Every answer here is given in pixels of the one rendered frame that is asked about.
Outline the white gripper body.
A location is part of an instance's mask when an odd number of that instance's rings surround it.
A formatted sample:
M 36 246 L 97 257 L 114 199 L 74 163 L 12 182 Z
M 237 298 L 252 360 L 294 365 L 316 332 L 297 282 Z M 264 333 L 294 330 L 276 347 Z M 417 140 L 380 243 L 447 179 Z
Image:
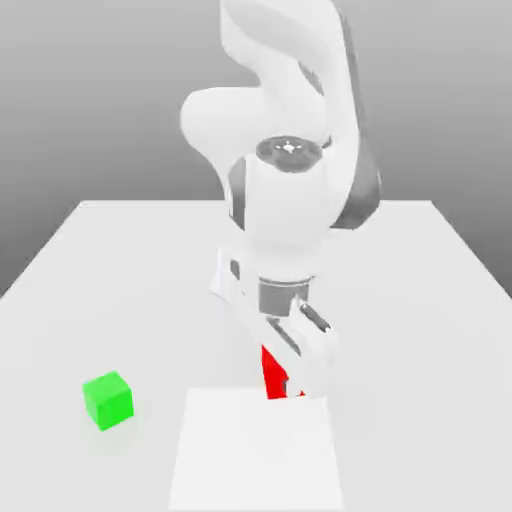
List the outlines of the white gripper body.
M 286 373 L 289 398 L 329 394 L 338 378 L 339 338 L 331 324 L 312 305 L 298 297 L 289 315 L 271 317 L 242 301 L 242 321 Z

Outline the small red cube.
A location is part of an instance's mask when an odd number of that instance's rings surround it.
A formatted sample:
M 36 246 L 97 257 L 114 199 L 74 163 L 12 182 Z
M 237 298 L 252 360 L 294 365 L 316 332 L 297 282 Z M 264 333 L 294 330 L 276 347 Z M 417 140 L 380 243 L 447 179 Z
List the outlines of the small red cube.
M 305 395 L 302 390 L 297 391 L 292 388 L 288 374 L 264 346 L 261 346 L 261 366 L 266 395 L 269 400 Z

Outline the small green cube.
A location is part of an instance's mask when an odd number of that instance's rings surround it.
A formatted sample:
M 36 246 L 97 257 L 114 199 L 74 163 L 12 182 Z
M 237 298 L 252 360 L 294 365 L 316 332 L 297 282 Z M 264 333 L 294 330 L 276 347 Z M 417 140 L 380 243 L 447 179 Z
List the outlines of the small green cube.
M 117 371 L 83 384 L 85 408 L 100 431 L 134 416 L 132 390 Z

